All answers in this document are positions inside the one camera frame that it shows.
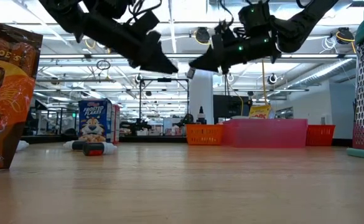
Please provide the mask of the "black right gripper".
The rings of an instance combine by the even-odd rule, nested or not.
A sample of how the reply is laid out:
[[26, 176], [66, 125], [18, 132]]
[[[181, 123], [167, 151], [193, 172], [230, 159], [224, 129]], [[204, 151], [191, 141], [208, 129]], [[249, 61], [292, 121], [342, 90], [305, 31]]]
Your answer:
[[247, 64], [252, 60], [269, 57], [274, 63], [281, 56], [274, 40], [268, 34], [251, 36], [249, 39], [238, 39], [222, 49], [222, 36], [212, 36], [212, 45], [207, 51], [189, 62], [194, 69], [217, 72], [221, 67], [222, 74], [229, 73], [229, 68], [237, 64]]

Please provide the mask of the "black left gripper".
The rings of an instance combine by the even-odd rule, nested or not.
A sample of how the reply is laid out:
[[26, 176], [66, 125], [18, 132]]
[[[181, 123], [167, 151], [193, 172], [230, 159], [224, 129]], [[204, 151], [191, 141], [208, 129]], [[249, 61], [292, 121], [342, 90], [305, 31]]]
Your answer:
[[131, 68], [167, 74], [178, 72], [163, 53], [157, 31], [137, 35], [130, 24], [120, 24], [99, 14], [85, 14], [85, 35], [128, 59]]

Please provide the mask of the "black squeeze bottle white label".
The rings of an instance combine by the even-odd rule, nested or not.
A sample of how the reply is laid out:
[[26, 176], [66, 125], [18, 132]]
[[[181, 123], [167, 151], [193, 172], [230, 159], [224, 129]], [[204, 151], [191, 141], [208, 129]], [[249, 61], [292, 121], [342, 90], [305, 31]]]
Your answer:
[[203, 111], [202, 106], [199, 109], [196, 122], [200, 123], [200, 124], [206, 124], [207, 123], [207, 120], [205, 119], [205, 113]]

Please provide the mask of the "yellow Corn Pops cereal box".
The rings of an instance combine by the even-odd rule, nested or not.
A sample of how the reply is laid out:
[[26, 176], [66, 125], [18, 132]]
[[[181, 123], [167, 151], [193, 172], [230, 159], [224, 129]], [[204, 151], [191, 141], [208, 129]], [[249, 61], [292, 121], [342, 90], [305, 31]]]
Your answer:
[[249, 118], [268, 119], [271, 112], [271, 105], [252, 106]]

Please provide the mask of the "blue Frosted Flakes cereal box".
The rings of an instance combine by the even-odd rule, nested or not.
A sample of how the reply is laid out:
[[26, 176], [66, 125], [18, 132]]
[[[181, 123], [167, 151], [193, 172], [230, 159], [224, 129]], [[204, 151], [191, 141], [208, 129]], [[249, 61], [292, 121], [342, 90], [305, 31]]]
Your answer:
[[108, 99], [80, 100], [79, 140], [87, 142], [110, 142], [111, 102]]

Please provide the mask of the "small dropper bottle red label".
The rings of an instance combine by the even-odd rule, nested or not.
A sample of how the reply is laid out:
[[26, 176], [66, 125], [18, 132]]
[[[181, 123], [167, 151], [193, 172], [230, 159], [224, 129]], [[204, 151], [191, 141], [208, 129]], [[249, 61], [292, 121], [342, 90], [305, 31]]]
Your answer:
[[82, 147], [85, 156], [102, 156], [114, 154], [117, 147], [108, 142], [85, 142]]

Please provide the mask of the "small dropper bottle black label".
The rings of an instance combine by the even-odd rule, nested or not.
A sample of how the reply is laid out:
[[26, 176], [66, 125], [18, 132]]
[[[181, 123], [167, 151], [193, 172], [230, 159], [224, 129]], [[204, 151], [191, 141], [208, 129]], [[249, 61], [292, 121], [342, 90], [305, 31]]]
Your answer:
[[86, 141], [82, 141], [82, 140], [67, 141], [63, 144], [63, 147], [65, 149], [70, 149], [73, 151], [81, 151], [85, 144], [86, 144]]

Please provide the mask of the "orange brown snack bag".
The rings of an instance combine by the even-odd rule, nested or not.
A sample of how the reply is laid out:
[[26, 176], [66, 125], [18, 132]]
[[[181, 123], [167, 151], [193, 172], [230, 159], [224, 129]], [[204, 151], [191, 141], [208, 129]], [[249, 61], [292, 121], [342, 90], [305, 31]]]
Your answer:
[[21, 140], [35, 88], [42, 35], [0, 23], [0, 170]]

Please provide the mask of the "white column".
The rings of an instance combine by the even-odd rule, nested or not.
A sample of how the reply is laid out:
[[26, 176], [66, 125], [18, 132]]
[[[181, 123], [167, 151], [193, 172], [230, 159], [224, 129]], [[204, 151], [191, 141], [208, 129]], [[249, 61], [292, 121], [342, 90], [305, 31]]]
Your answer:
[[203, 107], [207, 124], [213, 124], [213, 72], [196, 70], [189, 88], [190, 113], [197, 119]]

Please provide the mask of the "black cabinet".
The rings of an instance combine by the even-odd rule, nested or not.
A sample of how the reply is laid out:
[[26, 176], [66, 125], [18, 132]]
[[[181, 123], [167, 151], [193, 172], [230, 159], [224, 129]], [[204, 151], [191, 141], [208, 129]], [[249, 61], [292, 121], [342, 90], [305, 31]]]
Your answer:
[[248, 96], [213, 95], [213, 118], [217, 124], [220, 118], [248, 116], [253, 100]]

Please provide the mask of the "orange plastic basket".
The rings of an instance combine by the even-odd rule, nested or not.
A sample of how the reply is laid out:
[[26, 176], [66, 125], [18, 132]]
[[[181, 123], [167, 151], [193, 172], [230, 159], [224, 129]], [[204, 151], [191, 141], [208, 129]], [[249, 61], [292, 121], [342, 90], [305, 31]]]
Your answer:
[[188, 124], [188, 145], [219, 146], [222, 144], [222, 124]]

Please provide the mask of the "pink plastic bin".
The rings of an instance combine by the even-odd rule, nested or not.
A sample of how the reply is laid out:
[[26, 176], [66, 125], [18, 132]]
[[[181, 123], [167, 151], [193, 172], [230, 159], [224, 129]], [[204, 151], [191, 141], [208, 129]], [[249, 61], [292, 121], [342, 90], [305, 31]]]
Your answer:
[[222, 144], [240, 148], [303, 148], [306, 119], [231, 119], [223, 123]]

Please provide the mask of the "red plastic basket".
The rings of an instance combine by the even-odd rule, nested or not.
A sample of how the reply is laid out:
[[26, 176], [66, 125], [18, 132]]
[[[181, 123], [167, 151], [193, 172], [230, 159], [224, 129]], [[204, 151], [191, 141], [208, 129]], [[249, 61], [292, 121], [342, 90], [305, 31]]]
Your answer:
[[308, 125], [307, 146], [331, 146], [334, 137], [335, 125]]

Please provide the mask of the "black metal frame rig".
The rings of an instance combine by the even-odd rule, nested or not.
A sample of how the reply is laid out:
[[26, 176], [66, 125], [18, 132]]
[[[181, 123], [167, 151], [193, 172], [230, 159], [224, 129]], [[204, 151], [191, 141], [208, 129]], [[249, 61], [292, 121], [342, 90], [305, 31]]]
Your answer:
[[170, 83], [177, 82], [187, 92], [187, 109], [186, 112], [190, 111], [190, 82], [186, 78], [141, 78], [139, 81], [139, 120], [142, 120], [142, 93], [152, 83]]

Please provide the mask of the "black aluminium table frame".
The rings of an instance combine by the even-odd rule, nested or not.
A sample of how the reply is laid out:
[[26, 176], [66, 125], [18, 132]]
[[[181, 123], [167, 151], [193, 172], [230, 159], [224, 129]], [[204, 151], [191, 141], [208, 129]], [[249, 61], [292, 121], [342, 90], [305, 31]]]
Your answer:
[[[77, 136], [66, 135], [40, 135], [40, 136], [22, 136], [21, 140], [29, 144], [43, 144], [53, 142], [67, 142], [77, 140]], [[180, 136], [125, 136], [119, 138], [120, 142], [133, 142], [133, 143], [187, 143], [186, 137]], [[352, 147], [351, 139], [333, 139], [332, 146], [338, 147]]]

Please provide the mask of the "grey ceiling duct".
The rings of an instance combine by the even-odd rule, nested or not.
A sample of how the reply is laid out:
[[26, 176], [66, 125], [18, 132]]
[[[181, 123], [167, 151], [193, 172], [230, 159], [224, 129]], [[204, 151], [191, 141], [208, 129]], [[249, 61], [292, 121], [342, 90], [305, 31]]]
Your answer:
[[313, 70], [302, 74], [295, 80], [289, 82], [285, 89], [298, 88], [313, 83], [321, 82], [323, 79], [338, 75], [340, 72], [346, 72], [356, 67], [357, 60], [354, 58], [340, 59], [335, 63], [323, 64]]

